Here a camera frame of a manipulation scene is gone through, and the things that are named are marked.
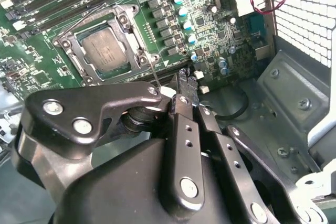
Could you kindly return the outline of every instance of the screw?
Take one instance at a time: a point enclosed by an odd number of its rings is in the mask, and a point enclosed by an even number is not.
[[[280,157],[288,157],[289,152],[287,152],[287,151],[285,150],[285,148],[281,147],[281,148],[278,148],[278,155],[279,155]]]
[[[43,104],[43,109],[50,115],[59,115],[63,112],[63,107],[58,102],[46,102]]]
[[[70,43],[68,41],[66,41],[66,40],[62,42],[62,45],[64,47],[70,47]]]
[[[295,166],[292,166],[292,168],[290,169],[290,171],[291,171],[293,174],[297,174],[299,170],[298,170]]]
[[[188,198],[195,198],[198,194],[196,184],[188,178],[181,180],[181,189],[185,196]]]
[[[298,108],[301,110],[308,110],[311,107],[311,102],[308,98],[303,98],[298,102]]]
[[[127,22],[128,22],[128,19],[127,19],[126,16],[121,16],[121,17],[120,17],[120,23],[122,23],[122,24],[126,24]]]
[[[272,71],[270,72],[270,75],[273,79],[278,78],[279,74],[280,74],[280,71],[279,69],[276,69],[276,68],[272,69]]]
[[[80,134],[88,134],[92,131],[91,123],[84,119],[75,120],[72,127]]]
[[[206,108],[206,107],[203,107],[203,111],[206,115],[210,115],[210,111]]]
[[[263,210],[263,208],[259,204],[252,203],[251,210],[259,222],[261,223],[267,222],[266,212]]]
[[[188,100],[186,97],[180,97],[180,100],[185,103],[185,104],[188,104]]]
[[[232,132],[236,135],[236,136],[240,136],[240,132],[239,130],[237,130],[236,128],[232,128]]]
[[[157,95],[158,94],[158,92],[153,87],[149,87],[148,92],[150,92],[152,95]]]

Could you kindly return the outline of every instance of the black plastic bracket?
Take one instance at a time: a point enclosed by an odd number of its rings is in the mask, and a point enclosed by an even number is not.
[[[81,159],[99,141],[105,142],[122,113],[137,106],[156,106],[161,100],[159,91],[147,82],[40,91],[26,99],[21,124],[26,134],[60,156]],[[60,104],[62,112],[47,113],[47,102]],[[89,122],[91,131],[76,131],[77,120]]]
[[[188,220],[204,205],[204,184],[198,125],[193,121],[189,98],[177,94],[172,101],[170,124],[173,131],[165,148],[162,206],[180,220]]]

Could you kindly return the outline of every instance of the mounting hole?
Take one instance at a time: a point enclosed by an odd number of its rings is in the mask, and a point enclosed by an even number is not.
[[[192,142],[190,142],[189,140],[186,140],[185,141],[185,146],[187,146],[187,147],[193,147],[193,143]]]
[[[241,168],[240,163],[238,163],[237,161],[234,161],[233,163],[234,163],[234,165],[236,166],[236,168],[238,168],[238,169]]]
[[[190,132],[191,132],[191,131],[193,131],[193,129],[192,129],[192,128],[190,128],[190,126],[189,126],[189,125],[186,125],[186,126],[185,126],[185,129],[186,129],[187,131],[190,131]]]

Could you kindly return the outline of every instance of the silver screw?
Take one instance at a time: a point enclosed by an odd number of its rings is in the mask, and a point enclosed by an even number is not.
[[[297,174],[299,170],[298,170],[295,166],[292,166],[292,168],[290,169],[290,171],[291,171],[293,174]]]
[[[280,71],[279,71],[279,69],[276,69],[276,68],[272,69],[272,71],[270,72],[270,75],[273,79],[277,78],[279,76],[279,74],[280,74]]]
[[[185,196],[188,198],[195,198],[198,194],[197,186],[188,178],[181,180],[181,189]]]
[[[305,222],[310,222],[310,216],[307,213],[307,211],[305,211],[302,207],[297,207],[297,212],[299,214],[299,216],[305,221]]]
[[[287,152],[287,150],[285,150],[285,148],[281,147],[281,148],[278,148],[278,155],[280,157],[288,157],[289,152]]]
[[[203,111],[206,115],[210,115],[210,111],[206,108],[206,107],[203,107]]]
[[[259,204],[252,203],[251,210],[259,222],[261,223],[267,222],[267,214]]]
[[[188,104],[188,100],[186,97],[180,97],[180,100],[185,103],[185,104]]]
[[[91,123],[84,119],[75,120],[72,127],[80,134],[88,134],[92,131]]]
[[[46,102],[43,104],[43,109],[50,115],[59,115],[63,112],[63,107],[58,102]]]
[[[157,91],[155,90],[155,88],[153,88],[153,87],[149,87],[148,92],[150,92],[152,95],[157,95],[158,94]]]
[[[298,108],[301,110],[308,110],[311,107],[311,102],[308,98],[303,98],[298,102]]]
[[[236,128],[232,128],[232,132],[236,135],[236,136],[240,136],[240,132],[239,130],[237,130]]]

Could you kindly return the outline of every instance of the blue capacitor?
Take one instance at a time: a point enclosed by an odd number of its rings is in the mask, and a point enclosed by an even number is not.
[[[194,35],[194,34],[190,34],[190,35],[188,36],[188,42],[189,42],[190,44],[195,44],[195,43],[197,42],[196,35]]]
[[[223,57],[220,57],[220,58],[217,60],[217,63],[218,63],[218,66],[219,66],[220,68],[226,68],[226,67],[227,67],[226,60],[225,60]]]
[[[227,67],[221,68],[220,73],[222,76],[227,76],[229,74],[229,69]]]
[[[191,56],[190,56],[190,59],[191,59],[193,62],[197,62],[197,60],[198,60],[197,54],[196,54],[195,52],[192,52],[192,53],[191,53]]]

